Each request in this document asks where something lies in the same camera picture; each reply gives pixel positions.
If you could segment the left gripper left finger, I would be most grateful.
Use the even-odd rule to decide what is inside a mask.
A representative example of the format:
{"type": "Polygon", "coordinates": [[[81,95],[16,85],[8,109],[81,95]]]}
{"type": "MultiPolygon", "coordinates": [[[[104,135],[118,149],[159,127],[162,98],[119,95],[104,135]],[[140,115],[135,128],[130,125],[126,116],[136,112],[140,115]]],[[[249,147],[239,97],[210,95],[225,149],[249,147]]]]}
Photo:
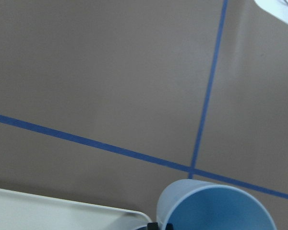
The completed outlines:
{"type": "Polygon", "coordinates": [[[146,226],[147,230],[158,230],[158,223],[157,222],[150,222],[146,226]]]}

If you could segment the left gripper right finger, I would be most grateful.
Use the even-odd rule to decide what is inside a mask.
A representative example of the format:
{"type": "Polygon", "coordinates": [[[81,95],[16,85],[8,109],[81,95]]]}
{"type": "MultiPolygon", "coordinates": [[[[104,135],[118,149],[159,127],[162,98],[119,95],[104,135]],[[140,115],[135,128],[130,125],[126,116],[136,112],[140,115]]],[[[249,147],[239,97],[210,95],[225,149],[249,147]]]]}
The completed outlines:
{"type": "Polygon", "coordinates": [[[173,225],[172,225],[171,223],[168,223],[168,224],[166,225],[165,230],[173,230],[173,225]]]}

